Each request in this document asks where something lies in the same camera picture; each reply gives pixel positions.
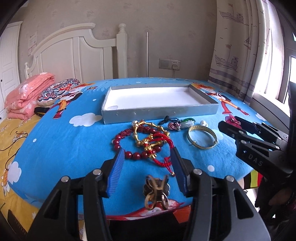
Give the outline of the red flower hair clip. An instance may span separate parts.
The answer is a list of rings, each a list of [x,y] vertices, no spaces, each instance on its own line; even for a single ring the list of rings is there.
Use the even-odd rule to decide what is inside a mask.
[[[242,129],[241,123],[238,120],[236,120],[236,118],[231,114],[229,116],[225,117],[225,122],[228,123],[229,125],[236,127],[236,128]]]

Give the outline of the black flower brooch gold clip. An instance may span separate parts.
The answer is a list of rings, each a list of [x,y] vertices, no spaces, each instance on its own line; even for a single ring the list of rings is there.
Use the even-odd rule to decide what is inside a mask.
[[[159,203],[165,210],[169,208],[168,196],[170,185],[168,184],[168,175],[162,179],[147,175],[143,186],[144,206],[147,210],[153,210]]]

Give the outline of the white pearl earring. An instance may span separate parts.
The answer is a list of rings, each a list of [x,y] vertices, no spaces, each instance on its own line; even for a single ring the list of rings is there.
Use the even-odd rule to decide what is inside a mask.
[[[201,120],[200,121],[200,125],[205,126],[205,127],[208,127],[208,124],[206,123],[205,120]]]

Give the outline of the gold bangle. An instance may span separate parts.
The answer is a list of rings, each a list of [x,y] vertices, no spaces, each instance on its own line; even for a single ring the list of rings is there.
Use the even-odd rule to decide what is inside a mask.
[[[208,150],[218,144],[217,135],[206,126],[194,125],[188,129],[188,141],[196,148]]]

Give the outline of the pale jade pendant pink knot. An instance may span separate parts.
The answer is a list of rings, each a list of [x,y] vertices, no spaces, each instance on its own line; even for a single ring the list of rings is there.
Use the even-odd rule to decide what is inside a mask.
[[[183,129],[190,128],[193,125],[194,125],[194,122],[191,121],[191,120],[190,121],[180,122],[180,123],[170,122],[170,123],[168,123],[168,129],[173,130],[173,131],[180,131],[180,130],[183,130]]]

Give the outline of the grey shallow tray box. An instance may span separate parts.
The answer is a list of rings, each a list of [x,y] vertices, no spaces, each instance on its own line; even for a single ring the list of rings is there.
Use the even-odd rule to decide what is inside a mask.
[[[105,95],[101,113],[104,123],[159,120],[212,115],[219,103],[192,84],[140,84],[112,86]]]

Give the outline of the ship print curtain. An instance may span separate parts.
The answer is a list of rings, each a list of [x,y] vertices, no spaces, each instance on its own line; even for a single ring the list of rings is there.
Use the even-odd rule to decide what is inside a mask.
[[[209,82],[246,103],[255,93],[278,99],[284,58],[280,18],[270,1],[217,1]]]

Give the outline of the patterned round cushion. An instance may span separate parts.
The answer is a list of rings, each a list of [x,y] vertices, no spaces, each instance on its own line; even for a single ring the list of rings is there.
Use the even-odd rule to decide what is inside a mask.
[[[52,84],[38,95],[37,105],[50,106],[63,94],[67,93],[69,90],[73,89],[79,84],[80,81],[75,78],[62,80]]]

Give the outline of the yellow floral bed sheet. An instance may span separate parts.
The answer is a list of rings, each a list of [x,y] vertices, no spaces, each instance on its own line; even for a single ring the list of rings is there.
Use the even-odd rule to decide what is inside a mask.
[[[79,115],[52,116],[1,122],[1,212],[8,218],[12,211],[25,231],[58,180],[82,174],[74,149],[93,129]]]

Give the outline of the pink folded blanket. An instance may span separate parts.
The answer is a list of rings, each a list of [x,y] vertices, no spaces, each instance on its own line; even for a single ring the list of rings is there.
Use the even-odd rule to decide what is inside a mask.
[[[4,103],[7,118],[30,119],[34,115],[38,95],[54,82],[52,73],[42,72],[17,86],[7,95]]]

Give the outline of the silver metal pole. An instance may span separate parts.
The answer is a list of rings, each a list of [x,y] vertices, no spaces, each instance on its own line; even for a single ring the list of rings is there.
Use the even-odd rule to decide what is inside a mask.
[[[149,77],[149,32],[146,32],[145,40],[145,73]]]

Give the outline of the white bed headboard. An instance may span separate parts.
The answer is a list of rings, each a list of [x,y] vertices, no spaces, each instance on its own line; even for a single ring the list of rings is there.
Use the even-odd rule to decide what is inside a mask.
[[[119,24],[115,38],[98,40],[94,23],[64,27],[42,40],[30,54],[33,63],[25,63],[25,78],[42,72],[55,80],[76,78],[82,83],[113,79],[113,54],[116,53],[117,76],[127,78],[127,32]]]

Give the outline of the white wardrobe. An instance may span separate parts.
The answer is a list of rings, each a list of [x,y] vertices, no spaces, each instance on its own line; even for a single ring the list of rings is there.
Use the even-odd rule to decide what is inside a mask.
[[[1,35],[0,78],[1,78],[1,122],[6,118],[7,95],[20,84],[18,68],[18,46],[21,24],[10,23]]]

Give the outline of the wall socket with plug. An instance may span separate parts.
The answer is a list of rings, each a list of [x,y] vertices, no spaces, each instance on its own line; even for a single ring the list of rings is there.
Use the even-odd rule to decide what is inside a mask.
[[[180,60],[159,58],[159,68],[168,70],[180,70]]]

